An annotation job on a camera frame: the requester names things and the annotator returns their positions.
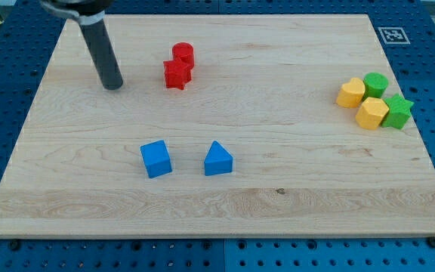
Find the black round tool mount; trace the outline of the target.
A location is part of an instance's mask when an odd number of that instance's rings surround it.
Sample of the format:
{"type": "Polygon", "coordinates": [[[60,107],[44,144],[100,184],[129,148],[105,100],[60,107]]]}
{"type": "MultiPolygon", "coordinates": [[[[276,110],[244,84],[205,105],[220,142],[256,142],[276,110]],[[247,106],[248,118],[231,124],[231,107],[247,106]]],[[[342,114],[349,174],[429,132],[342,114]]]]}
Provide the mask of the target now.
{"type": "Polygon", "coordinates": [[[78,20],[105,11],[114,0],[39,0],[49,14],[63,19],[78,20]]]}

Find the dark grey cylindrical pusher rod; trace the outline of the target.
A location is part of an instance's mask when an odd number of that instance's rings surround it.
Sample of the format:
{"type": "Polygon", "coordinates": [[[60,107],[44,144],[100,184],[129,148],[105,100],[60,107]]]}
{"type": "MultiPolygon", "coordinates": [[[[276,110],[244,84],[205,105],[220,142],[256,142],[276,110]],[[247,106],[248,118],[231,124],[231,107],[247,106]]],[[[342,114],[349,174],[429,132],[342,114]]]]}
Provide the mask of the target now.
{"type": "Polygon", "coordinates": [[[122,87],[123,78],[119,69],[106,25],[105,11],[79,19],[79,28],[93,60],[102,86],[107,90],[122,87]]]}

